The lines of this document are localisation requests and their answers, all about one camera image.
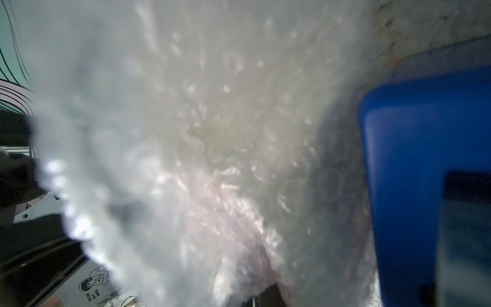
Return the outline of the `blue tape dispenser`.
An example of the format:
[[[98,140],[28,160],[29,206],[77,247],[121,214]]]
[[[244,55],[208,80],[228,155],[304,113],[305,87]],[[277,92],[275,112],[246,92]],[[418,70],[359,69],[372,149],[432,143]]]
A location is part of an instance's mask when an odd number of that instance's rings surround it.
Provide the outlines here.
[[[403,59],[359,106],[384,306],[490,305],[490,37]]]

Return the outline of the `clear bubble wrap sheet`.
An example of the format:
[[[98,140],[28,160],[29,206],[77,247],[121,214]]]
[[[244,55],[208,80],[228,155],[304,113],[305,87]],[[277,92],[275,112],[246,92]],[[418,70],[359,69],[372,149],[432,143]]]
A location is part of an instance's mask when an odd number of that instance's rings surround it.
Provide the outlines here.
[[[239,306],[261,293],[218,293],[178,259],[160,177],[203,170],[263,217],[288,306],[366,306],[355,100],[370,6],[15,1],[42,179],[68,233],[146,306]]]

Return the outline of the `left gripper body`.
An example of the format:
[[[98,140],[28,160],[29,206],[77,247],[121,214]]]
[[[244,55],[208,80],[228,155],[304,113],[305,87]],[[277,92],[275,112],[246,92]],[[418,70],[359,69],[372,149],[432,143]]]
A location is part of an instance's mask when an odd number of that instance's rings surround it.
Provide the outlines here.
[[[1,306],[40,306],[88,261],[59,214],[1,227]]]

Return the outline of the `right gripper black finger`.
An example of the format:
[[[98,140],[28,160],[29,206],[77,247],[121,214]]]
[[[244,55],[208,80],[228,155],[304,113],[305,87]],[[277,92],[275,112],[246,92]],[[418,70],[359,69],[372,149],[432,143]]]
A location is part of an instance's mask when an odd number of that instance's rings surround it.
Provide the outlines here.
[[[241,307],[287,307],[287,305],[281,297],[278,284],[274,284],[261,294],[242,303]]]

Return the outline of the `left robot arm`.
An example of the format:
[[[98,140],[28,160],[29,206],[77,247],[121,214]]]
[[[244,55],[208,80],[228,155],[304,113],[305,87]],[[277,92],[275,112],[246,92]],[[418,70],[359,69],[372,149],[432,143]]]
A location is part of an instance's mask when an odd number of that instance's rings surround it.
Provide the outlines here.
[[[87,261],[59,214],[14,223],[16,205],[43,193],[33,158],[1,154],[1,306],[40,306]]]

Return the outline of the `white mug red inside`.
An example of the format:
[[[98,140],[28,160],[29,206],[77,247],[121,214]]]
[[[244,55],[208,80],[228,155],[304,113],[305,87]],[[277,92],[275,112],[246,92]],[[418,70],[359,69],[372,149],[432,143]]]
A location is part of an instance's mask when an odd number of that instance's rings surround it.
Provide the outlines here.
[[[263,217],[235,185],[195,170],[160,177],[184,272],[218,293],[258,294],[275,282]]]

